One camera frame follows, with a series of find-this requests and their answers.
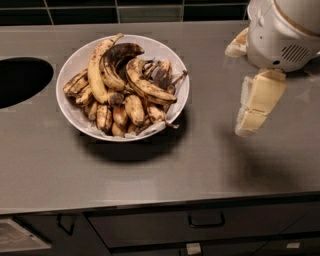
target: stainless steel countertop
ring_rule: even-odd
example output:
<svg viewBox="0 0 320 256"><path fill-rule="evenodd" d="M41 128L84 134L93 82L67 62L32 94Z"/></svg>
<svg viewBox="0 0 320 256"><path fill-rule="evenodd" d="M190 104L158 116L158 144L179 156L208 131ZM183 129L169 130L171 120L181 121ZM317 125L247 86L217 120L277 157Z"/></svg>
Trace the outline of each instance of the stainless steel countertop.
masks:
<svg viewBox="0 0 320 256"><path fill-rule="evenodd" d="M320 190L320 86L303 72L264 128L234 134L243 78L257 68L224 55L242 22L0 27L1 59L39 57L53 80L0 110L0 214L281 195ZM64 118L55 83L78 48L115 33L165 43L184 61L191 91L178 130L129 144L98 142Z"/></svg>

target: bowl rim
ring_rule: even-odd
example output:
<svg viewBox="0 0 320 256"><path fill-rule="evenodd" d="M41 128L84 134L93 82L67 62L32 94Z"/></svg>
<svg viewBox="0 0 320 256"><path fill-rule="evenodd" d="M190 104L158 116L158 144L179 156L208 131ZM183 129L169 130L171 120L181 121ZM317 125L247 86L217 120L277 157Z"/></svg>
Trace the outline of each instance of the bowl rim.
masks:
<svg viewBox="0 0 320 256"><path fill-rule="evenodd" d="M149 37L145 37L145 36L140 36L140 35L133 35L133 34L123 34L124 38L125 37L133 37L133 38L140 38L140 39L143 39L143 40L148 40L148 41L152 41L153 43L156 43L156 44L160 44L162 47L164 47L166 50L170 51L170 53L172 54L172 56L174 56L179 62L180 64L182 65L183 69L182 70L187 70L184 62L181 60L181 58L170 48L168 47L167 45L155 40L155 39L152 39L152 38L149 38ZM98 43L100 43L101 41L105 40L105 39L110 39L110 38L113 38L115 35L111 35L111 36L106 36L106 37L101 37L99 39L96 39L94 41L91 41L85 45L83 45L82 47L80 47L79 49L77 49L63 64L63 66L61 67L60 71L59 71L59 74L58 74L58 77L57 77L57 82L56 82L56 99L57 99L57 102L58 102L58 105L59 105L59 108L61 110L61 112L63 113L64 117L75 127L77 128L79 131L83 132L84 134L90 136L90 137L93 137L93 138L96 138L96 139L99 139L99 140L103 140L103 141L109 141L109 142L133 142L133 141L138 141L138 140L144 140L146 138L149 138L161 131L163 131L166 126L163 126L163 127L160 127L160 129L158 130L154 130L150 133L147 133L145 134L144 136L137 136L137 137L133 137L133 138L122 138L122 137L112 137L112 136L109 136L109 137L103 137L103 136L98 136L98 135L95 135L95 134L91 134L89 133L86 129L84 129L83 127L80 127L77 123L74 122L74 120L70 119L67 115L67 110L65 108L63 108L62 106L64 105L61 101L60 101L60 97L59 97L59 94L61 93L60 90L62 89L61 87L61 82L60 80L62 79L62 74L63 74L63 71L65 70L66 66L69 64L70 60L76 56L79 52L83 51L84 48L87 48L89 45L97 45ZM183 83L186 83L184 84L183 86L186 87L186 92L187 92L187 95L185 97L185 99L180 103L182 105L182 108L180 111L177 111L176 113L174 113L170 120L168 120L168 123L172 123L180 114L181 114L181 111L184 109L186 103L187 103L187 100L188 100L188 95L189 95L189 92L190 92L190 78L189 78L189 73L188 75L185 77L185 80Z"/></svg>

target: banana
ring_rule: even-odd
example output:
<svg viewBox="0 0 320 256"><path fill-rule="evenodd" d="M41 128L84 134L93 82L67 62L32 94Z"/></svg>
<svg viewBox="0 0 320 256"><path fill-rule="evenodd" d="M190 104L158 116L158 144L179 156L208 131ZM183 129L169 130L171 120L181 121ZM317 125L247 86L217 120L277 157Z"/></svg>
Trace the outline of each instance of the banana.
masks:
<svg viewBox="0 0 320 256"><path fill-rule="evenodd" d="M177 98L174 95L143 78L142 69L144 65L145 60L137 57L130 60L127 64L128 81L136 93L155 104L166 105L177 102Z"/></svg>
<svg viewBox="0 0 320 256"><path fill-rule="evenodd" d="M136 130L137 130L138 126L136 126L130 120L128 122L129 122L129 125L128 125L128 129L127 129L127 133L132 133L132 132L136 133Z"/></svg>
<svg viewBox="0 0 320 256"><path fill-rule="evenodd" d="M112 111L110 108L107 107L106 123L104 125L105 133L108 133L109 131L111 131L112 124L113 124Z"/></svg>
<svg viewBox="0 0 320 256"><path fill-rule="evenodd" d="M118 75L118 68L121 63L143 53L144 50L134 43L117 44L107 50L103 54L99 65L104 84L115 91L122 91L126 81Z"/></svg>
<svg viewBox="0 0 320 256"><path fill-rule="evenodd" d="M186 70L182 71L182 74L178 76L167 88L167 92L174 95L176 93L176 85L182 81L186 76L188 75L188 72ZM163 110L164 112L167 112L171 104L164 105Z"/></svg>
<svg viewBox="0 0 320 256"><path fill-rule="evenodd" d="M131 122L136 126L142 126L144 123L145 113L140 98L134 94L128 95L125 98L124 106Z"/></svg>
<svg viewBox="0 0 320 256"><path fill-rule="evenodd" d="M98 108L98 101L93 100L89 105L87 105L84 109L88 119L90 121L94 121L97 119L97 108Z"/></svg>
<svg viewBox="0 0 320 256"><path fill-rule="evenodd" d="M152 102L148 102L147 104L147 113L149 118L153 124L161 123L166 120L166 114L163 110L162 105L156 105Z"/></svg>
<svg viewBox="0 0 320 256"><path fill-rule="evenodd" d="M114 89L108 90L108 104L111 107L119 106L124 102L124 95L120 92L116 92Z"/></svg>
<svg viewBox="0 0 320 256"><path fill-rule="evenodd" d="M74 77L72 77L68 81L68 83L66 83L66 85L63 87L63 92L65 94L68 94L68 92L71 89L71 87L74 86L80 78L82 78L85 74L87 74L87 72L88 72L88 69L85 68L80 73L78 73Z"/></svg>
<svg viewBox="0 0 320 256"><path fill-rule="evenodd" d="M124 137L127 132L127 128L119 127L115 122L113 122L111 132L113 136Z"/></svg>
<svg viewBox="0 0 320 256"><path fill-rule="evenodd" d="M92 90L90 85L84 87L76 97L76 104L80 107L85 107L93 100Z"/></svg>
<svg viewBox="0 0 320 256"><path fill-rule="evenodd" d="M153 124L165 122L167 127L171 127L174 129L179 128L179 125L171 124L166 120L166 113L164 111L164 107L165 106L156 105L152 102L148 102L147 112L148 112L150 121Z"/></svg>
<svg viewBox="0 0 320 256"><path fill-rule="evenodd" d="M78 93L87 85L88 82L88 74L85 73L66 93L69 97L77 97Z"/></svg>
<svg viewBox="0 0 320 256"><path fill-rule="evenodd" d="M99 63L101 56L105 53L106 50L111 48L119 38L123 37L123 34L119 33L114 36L112 39L103 40L99 43L93 50L89 64L88 64L88 80L92 89L92 94L94 98L101 104L107 102L108 100L108 91L104 85L104 82L100 75Z"/></svg>
<svg viewBox="0 0 320 256"><path fill-rule="evenodd" d="M152 76L153 71L160 66L160 62L159 61L154 61L151 63L150 66L148 66L147 68L143 68L144 72L144 79L149 80Z"/></svg>
<svg viewBox="0 0 320 256"><path fill-rule="evenodd" d="M157 73L153 78L153 83L163 90L167 90L171 84L172 79L172 66L171 61L165 60L161 62Z"/></svg>
<svg viewBox="0 0 320 256"><path fill-rule="evenodd" d="M110 113L108 106L105 104L98 104L97 107L97 128L101 131L107 132L110 126Z"/></svg>
<svg viewBox="0 0 320 256"><path fill-rule="evenodd" d="M128 123L128 114L124 105L113 107L113 121L121 128Z"/></svg>
<svg viewBox="0 0 320 256"><path fill-rule="evenodd" d="M148 127L150 127L152 125L152 122L149 118L149 116L145 117L145 120L143 122L143 125L141 127L137 127L135 132L136 135L139 135L141 132L143 132L145 129L147 129Z"/></svg>

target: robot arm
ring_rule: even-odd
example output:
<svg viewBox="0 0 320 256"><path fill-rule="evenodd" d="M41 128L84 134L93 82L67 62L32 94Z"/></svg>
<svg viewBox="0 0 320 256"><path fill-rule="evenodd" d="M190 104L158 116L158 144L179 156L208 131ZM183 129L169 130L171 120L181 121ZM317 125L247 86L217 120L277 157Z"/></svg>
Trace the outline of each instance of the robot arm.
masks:
<svg viewBox="0 0 320 256"><path fill-rule="evenodd" d="M285 73L319 56L319 0L251 0L250 25L227 47L230 57L247 55L261 72L243 82L236 134L257 132L285 89Z"/></svg>

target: drawer handle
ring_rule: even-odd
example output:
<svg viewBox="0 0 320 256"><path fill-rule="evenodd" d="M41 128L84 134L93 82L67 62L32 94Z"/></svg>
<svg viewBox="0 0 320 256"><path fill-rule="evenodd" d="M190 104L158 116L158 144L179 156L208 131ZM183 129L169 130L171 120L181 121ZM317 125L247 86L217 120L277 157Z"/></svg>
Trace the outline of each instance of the drawer handle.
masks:
<svg viewBox="0 0 320 256"><path fill-rule="evenodd" d="M219 223L215 223L215 224L194 224L192 222L192 216L189 214L188 215L188 223L190 225L190 227L192 228L218 228L218 227L222 227L226 222L224 219L224 215L223 212L220 212L220 219L221 221Z"/></svg>
<svg viewBox="0 0 320 256"><path fill-rule="evenodd" d="M66 229L62 224L61 224L61 218L62 218L62 214L59 214L57 217L57 225L59 228L61 228L64 232L66 232L69 236L72 236L73 234L73 230L74 230L74 225L72 224L70 226L70 229Z"/></svg>

